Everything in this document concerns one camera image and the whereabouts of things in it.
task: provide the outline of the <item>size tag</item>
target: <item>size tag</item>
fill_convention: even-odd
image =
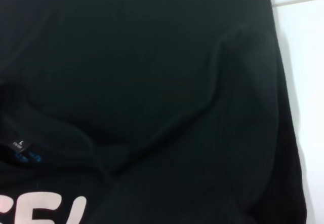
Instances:
[[[30,143],[27,143],[24,140],[16,140],[12,143],[9,143],[8,147],[13,149],[17,153],[21,153],[24,150],[26,150],[28,147],[30,147],[30,145],[31,145]]]

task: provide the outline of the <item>clothing label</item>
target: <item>clothing label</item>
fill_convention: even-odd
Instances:
[[[13,149],[17,153],[21,153],[24,150],[26,150],[28,147],[30,147],[31,144],[27,143],[24,140],[16,140],[12,143],[8,144],[8,147]]]

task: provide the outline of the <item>black t-shirt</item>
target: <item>black t-shirt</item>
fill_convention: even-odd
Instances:
[[[0,5],[0,223],[305,223],[270,0]]]

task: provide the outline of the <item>black fabric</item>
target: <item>black fabric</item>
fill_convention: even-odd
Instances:
[[[306,222],[270,0],[0,4],[0,222]]]

